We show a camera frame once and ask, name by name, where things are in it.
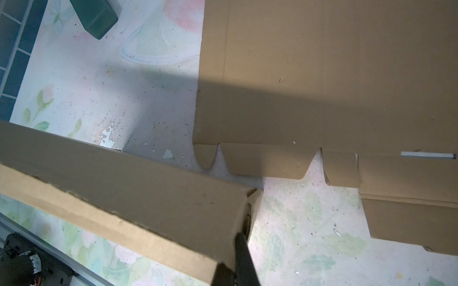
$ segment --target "green object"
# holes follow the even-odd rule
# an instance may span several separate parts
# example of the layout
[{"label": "green object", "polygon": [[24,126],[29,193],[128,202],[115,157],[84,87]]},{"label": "green object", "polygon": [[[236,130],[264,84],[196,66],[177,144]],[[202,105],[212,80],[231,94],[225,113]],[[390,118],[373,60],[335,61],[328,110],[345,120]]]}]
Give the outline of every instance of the green object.
[{"label": "green object", "polygon": [[100,40],[118,21],[107,0],[70,0],[84,29]]}]

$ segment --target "folded cardboard box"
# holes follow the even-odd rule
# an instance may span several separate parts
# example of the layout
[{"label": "folded cardboard box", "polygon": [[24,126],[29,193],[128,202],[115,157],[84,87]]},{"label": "folded cardboard box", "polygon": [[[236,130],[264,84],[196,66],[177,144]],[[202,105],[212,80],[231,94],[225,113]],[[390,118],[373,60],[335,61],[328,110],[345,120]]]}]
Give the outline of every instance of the folded cardboard box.
[{"label": "folded cardboard box", "polygon": [[457,153],[457,27],[448,0],[206,1],[197,160],[299,179],[321,148],[373,237],[458,254],[456,160],[401,156]]},{"label": "folded cardboard box", "polygon": [[0,193],[207,283],[234,270],[262,190],[4,121],[0,134]]}]

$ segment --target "white scratch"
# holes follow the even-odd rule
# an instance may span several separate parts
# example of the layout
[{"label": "white scratch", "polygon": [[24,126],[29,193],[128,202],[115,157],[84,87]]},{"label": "white scratch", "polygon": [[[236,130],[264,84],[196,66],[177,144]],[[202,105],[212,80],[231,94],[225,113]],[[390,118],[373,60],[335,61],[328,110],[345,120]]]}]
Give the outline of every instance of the white scratch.
[{"label": "white scratch", "polygon": [[164,154],[162,155],[162,158],[164,159],[171,159],[173,158],[172,151],[170,149],[165,149]]}]

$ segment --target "floral tablecloth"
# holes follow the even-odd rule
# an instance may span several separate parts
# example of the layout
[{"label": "floral tablecloth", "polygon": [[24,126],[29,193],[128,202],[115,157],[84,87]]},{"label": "floral tablecloth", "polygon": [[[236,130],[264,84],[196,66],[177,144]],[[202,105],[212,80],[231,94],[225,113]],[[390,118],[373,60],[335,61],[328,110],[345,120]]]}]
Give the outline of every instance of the floral tablecloth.
[{"label": "floral tablecloth", "polygon": [[[249,248],[262,285],[458,285],[458,258],[371,239],[356,189],[324,183],[317,154],[302,180],[203,170],[192,126],[204,0],[112,1],[98,41],[69,0],[49,0],[11,122],[264,188]],[[116,286],[202,282],[41,210],[0,211]]]}]

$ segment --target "tile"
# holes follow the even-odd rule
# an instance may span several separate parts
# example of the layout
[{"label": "tile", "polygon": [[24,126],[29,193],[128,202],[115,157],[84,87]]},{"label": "tile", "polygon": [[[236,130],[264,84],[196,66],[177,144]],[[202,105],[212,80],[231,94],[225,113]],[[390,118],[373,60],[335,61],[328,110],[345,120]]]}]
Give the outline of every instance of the tile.
[{"label": "tile", "polygon": [[29,56],[18,51],[14,57],[13,65],[6,79],[3,93],[17,97],[21,87],[22,78],[26,72]]},{"label": "tile", "polygon": [[47,3],[48,0],[35,0],[32,4],[24,32],[22,32],[21,41],[19,42],[19,47],[26,52],[32,52]]},{"label": "tile", "polygon": [[22,22],[29,0],[6,0],[3,12]]},{"label": "tile", "polygon": [[6,67],[8,65],[18,32],[18,23],[4,15],[0,16],[0,66]]},{"label": "tile", "polygon": [[10,121],[16,99],[0,96],[0,120]]}]

